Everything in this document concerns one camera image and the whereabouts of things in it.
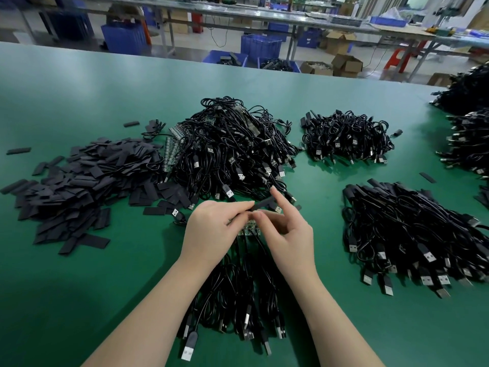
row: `person's left arm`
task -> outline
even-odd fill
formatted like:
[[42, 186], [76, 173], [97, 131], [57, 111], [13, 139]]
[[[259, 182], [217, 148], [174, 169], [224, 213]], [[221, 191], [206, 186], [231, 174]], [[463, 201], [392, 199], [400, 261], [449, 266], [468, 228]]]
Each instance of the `person's left arm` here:
[[165, 365], [190, 303], [247, 223], [253, 204], [201, 203], [187, 223], [180, 258], [82, 367]]

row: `green tabletop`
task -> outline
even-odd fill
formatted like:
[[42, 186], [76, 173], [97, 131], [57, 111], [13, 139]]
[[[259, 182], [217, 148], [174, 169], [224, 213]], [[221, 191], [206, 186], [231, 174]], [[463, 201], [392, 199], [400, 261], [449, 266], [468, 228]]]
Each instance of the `green tabletop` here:
[[[333, 169], [305, 154], [285, 182], [315, 229], [319, 275], [352, 322], [388, 366], [486, 364], [489, 285], [467, 289], [454, 283], [449, 299], [428, 288], [393, 279], [394, 297], [377, 284], [360, 283], [341, 236], [341, 190], [346, 184], [402, 181], [430, 189], [445, 207], [489, 222], [472, 196], [475, 174], [446, 170], [435, 150], [445, 146], [450, 124], [427, 102], [429, 86], [324, 77], [190, 61], [93, 53], [0, 43], [0, 186], [29, 178], [41, 161], [68, 155], [70, 147], [107, 136], [136, 136], [150, 119], [173, 125], [201, 110], [200, 100], [229, 95], [247, 107], [261, 104], [294, 125], [301, 139], [306, 111], [353, 110], [390, 124], [396, 148], [389, 164], [359, 162]], [[140, 127], [123, 123], [139, 120]], [[27, 154], [6, 150], [32, 147]], [[418, 173], [427, 172], [431, 185]], [[78, 366], [150, 291], [178, 257], [183, 228], [169, 216], [143, 216], [123, 200], [113, 205], [112, 225], [99, 231], [105, 250], [81, 246], [69, 257], [61, 244], [33, 246], [36, 223], [17, 221], [14, 197], [0, 195], [0, 360], [4, 366]], [[191, 365], [317, 365], [304, 317], [290, 294], [281, 292], [287, 339], [272, 338], [272, 355], [254, 350], [237, 335], [204, 330]], [[169, 366], [179, 359], [174, 343]]]

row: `person's right hand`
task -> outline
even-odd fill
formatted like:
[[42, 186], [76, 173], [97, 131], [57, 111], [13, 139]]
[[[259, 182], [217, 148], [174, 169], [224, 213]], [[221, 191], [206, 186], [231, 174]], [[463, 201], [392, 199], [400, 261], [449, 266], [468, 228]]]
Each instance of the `person's right hand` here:
[[317, 276], [313, 228], [275, 187], [270, 192], [284, 214], [256, 210], [253, 218], [265, 236], [275, 264], [292, 286], [294, 282]]

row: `person's left hand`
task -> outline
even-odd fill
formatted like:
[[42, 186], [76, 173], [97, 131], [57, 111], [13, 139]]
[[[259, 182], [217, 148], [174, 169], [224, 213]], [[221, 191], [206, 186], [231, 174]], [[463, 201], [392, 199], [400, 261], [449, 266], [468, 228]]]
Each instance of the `person's left hand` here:
[[187, 222], [179, 260], [211, 272], [251, 219], [247, 210], [254, 204], [254, 201], [202, 202]]

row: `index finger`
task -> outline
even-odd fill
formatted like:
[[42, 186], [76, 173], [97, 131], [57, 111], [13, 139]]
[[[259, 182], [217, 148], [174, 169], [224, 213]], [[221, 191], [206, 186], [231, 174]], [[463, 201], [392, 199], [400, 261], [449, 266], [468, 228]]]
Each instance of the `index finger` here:
[[270, 193], [273, 197], [275, 197], [278, 206], [284, 211], [284, 215], [291, 223], [305, 222], [299, 210], [296, 209], [293, 204], [287, 201], [287, 198], [285, 198], [282, 193], [277, 190], [277, 188], [272, 186], [272, 188], [270, 188]]
[[255, 201], [242, 201], [242, 202], [219, 202], [219, 209], [223, 214], [223, 217], [231, 220], [241, 212], [245, 212], [253, 207]]

